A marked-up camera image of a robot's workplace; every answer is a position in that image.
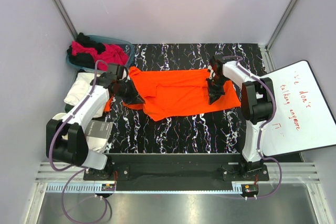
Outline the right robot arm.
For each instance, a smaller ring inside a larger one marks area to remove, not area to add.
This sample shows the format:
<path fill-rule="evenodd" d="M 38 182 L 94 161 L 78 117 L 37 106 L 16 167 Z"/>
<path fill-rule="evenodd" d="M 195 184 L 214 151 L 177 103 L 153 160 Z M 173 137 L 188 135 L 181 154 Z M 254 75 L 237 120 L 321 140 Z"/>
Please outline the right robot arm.
<path fill-rule="evenodd" d="M 238 174 L 244 180 L 250 180 L 262 171 L 264 160 L 262 151 L 263 132 L 274 118 L 276 101 L 273 82 L 270 78 L 261 78 L 244 68 L 240 56 L 213 56 L 209 60 L 208 86 L 209 104 L 217 102 L 226 95 L 224 85 L 232 81 L 241 90 L 241 111 L 246 120 L 246 138 Z"/>

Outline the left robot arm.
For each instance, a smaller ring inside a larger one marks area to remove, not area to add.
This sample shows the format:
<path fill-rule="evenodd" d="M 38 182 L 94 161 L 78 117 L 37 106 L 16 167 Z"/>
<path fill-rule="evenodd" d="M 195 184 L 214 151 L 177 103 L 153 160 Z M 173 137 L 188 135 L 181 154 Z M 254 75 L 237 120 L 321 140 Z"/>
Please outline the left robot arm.
<path fill-rule="evenodd" d="M 55 166 L 55 161 L 67 163 L 84 170 L 95 170 L 103 180 L 115 174 L 113 163 L 107 155 L 91 150 L 85 130 L 96 112 L 111 97 L 120 97 L 127 105 L 143 104 L 129 70 L 123 65 L 109 63 L 102 74 L 95 73 L 84 97 L 61 119 L 51 119 L 46 125 L 46 156 L 56 172 L 64 171 Z"/>

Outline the orange t-shirt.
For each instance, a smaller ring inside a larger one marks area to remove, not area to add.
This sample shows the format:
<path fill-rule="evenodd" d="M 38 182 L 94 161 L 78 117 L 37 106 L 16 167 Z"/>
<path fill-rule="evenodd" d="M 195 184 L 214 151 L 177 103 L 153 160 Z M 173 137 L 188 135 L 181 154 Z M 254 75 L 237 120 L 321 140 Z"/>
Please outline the orange t-shirt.
<path fill-rule="evenodd" d="M 208 104 L 207 69 L 141 71 L 129 69 L 129 76 L 145 104 L 124 106 L 142 110 L 154 121 L 172 116 L 190 116 L 240 107 L 240 100 L 231 81 L 224 85 L 226 95 Z"/>

